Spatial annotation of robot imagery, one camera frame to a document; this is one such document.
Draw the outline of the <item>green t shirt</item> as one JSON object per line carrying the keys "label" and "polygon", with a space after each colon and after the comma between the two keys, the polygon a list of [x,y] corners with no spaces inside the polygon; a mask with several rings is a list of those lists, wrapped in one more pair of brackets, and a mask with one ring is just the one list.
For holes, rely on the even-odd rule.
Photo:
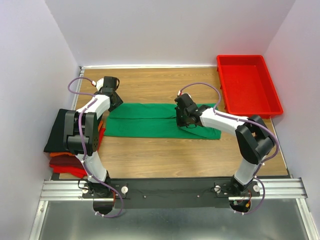
{"label": "green t shirt", "polygon": [[170,103],[123,103],[106,118],[105,136],[219,140],[222,132],[208,127],[177,126],[176,105]]}

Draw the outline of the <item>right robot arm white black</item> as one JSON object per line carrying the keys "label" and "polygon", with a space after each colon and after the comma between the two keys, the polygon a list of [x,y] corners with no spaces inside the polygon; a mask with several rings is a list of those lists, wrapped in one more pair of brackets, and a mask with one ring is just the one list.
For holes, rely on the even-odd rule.
{"label": "right robot arm white black", "polygon": [[175,98],[176,124],[216,129],[234,135],[242,162],[227,184],[228,194],[241,196],[248,190],[263,160],[274,147],[279,146],[275,135],[258,115],[243,117],[221,112],[208,105],[197,106],[187,93]]}

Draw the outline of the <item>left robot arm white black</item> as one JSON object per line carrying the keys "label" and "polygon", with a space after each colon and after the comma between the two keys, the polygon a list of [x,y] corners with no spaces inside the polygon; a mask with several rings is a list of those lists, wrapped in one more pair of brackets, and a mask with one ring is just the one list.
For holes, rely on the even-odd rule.
{"label": "left robot arm white black", "polygon": [[100,198],[107,198],[115,190],[111,187],[111,178],[102,165],[98,154],[99,119],[108,111],[119,107],[123,100],[117,94],[120,80],[105,76],[98,81],[85,77],[76,80],[88,80],[96,89],[95,93],[70,91],[76,95],[87,95],[91,99],[77,110],[69,110],[64,116],[63,145],[80,161],[87,175],[88,190]]}

